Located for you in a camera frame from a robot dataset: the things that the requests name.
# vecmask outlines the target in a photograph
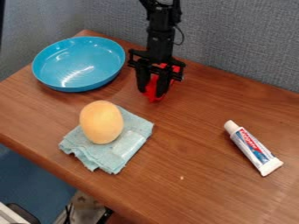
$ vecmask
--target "white toothpaste tube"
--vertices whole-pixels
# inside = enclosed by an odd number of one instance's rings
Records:
[[[233,121],[227,121],[225,129],[264,177],[284,165],[284,162],[243,127],[239,127]]]

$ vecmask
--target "blue towel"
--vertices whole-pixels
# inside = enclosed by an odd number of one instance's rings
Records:
[[[119,109],[125,118],[125,129],[113,143],[93,143],[81,126],[61,142],[61,149],[67,154],[74,153],[91,171],[101,168],[110,174],[118,174],[153,135],[154,124],[123,108]]]

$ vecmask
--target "gray carpet wall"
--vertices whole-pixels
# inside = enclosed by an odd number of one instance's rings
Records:
[[[0,81],[85,27],[82,0],[6,0]]]
[[[174,55],[299,92],[299,1],[182,0],[182,11],[186,41]],[[85,22],[87,29],[146,44],[137,0],[86,1]]]
[[[6,1],[0,80],[83,28],[146,45],[138,0]],[[299,1],[182,0],[182,11],[175,56],[299,92]]]

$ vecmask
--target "blue bowl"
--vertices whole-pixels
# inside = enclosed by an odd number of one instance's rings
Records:
[[[126,63],[123,47],[107,38],[69,38],[50,45],[33,62],[35,78],[63,92],[83,92],[105,86]]]

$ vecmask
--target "egg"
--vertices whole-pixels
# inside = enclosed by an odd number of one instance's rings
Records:
[[[125,128],[125,119],[118,106],[109,101],[94,101],[81,111],[79,125],[93,143],[111,143]]]

